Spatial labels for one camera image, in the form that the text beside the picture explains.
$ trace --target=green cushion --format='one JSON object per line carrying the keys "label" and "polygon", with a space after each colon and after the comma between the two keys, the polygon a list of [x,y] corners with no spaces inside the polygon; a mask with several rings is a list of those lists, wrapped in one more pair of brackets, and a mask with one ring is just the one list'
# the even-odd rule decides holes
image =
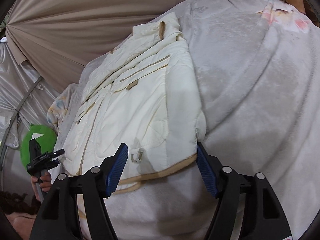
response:
{"label": "green cushion", "polygon": [[29,141],[34,133],[38,134],[35,135],[36,137],[39,136],[36,141],[41,146],[41,153],[52,152],[57,141],[57,135],[51,128],[45,125],[31,125],[30,131],[24,137],[20,148],[21,162],[25,168],[30,163]]}

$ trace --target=ribbed blue pad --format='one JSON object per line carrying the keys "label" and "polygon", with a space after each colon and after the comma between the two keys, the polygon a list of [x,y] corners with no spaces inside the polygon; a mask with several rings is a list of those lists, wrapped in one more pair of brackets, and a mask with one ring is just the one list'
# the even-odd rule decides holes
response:
{"label": "ribbed blue pad", "polygon": [[199,171],[201,173],[203,182],[207,188],[207,191],[213,196],[216,197],[218,194],[218,189],[216,186],[216,175],[214,174],[211,166],[207,162],[207,159],[204,156],[201,148],[198,146],[198,158],[196,160],[198,164]]}
{"label": "ribbed blue pad", "polygon": [[106,195],[110,197],[116,191],[122,171],[128,159],[128,147],[124,144],[120,154],[115,160],[107,178],[106,178]]}

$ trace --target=white triangle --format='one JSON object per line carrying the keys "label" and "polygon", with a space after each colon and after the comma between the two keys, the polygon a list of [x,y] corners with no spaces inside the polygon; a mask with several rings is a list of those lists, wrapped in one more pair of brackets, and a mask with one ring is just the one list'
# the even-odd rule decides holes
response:
{"label": "white triangle", "polygon": [[31,137],[31,140],[32,139],[37,139],[37,138],[39,138],[39,137],[41,137],[41,136],[43,136],[44,134],[42,134],[42,133],[34,133],[33,135],[32,135],[32,137]]}

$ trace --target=brown hair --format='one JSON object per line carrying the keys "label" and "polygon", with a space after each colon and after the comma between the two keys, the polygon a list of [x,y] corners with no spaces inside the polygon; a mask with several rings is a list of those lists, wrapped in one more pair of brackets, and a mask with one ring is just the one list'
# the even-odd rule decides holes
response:
{"label": "brown hair", "polygon": [[31,206],[29,206],[24,199],[27,194],[19,195],[16,193],[9,193],[0,191],[0,206],[3,212],[10,215],[13,212],[27,213],[29,215],[35,215],[38,213],[40,202],[35,197],[32,198]]}

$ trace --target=person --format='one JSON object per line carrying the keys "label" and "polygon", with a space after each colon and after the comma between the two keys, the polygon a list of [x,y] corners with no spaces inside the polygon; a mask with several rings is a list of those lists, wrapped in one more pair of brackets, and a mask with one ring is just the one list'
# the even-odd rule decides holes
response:
{"label": "person", "polygon": [[[40,177],[43,183],[40,184],[44,192],[51,187],[51,175],[47,172]],[[40,197],[36,189],[38,178],[31,176],[31,184],[35,193],[31,205],[25,202],[27,194],[19,195],[0,191],[0,206],[7,219],[23,240],[29,240],[33,223],[40,208]]]}

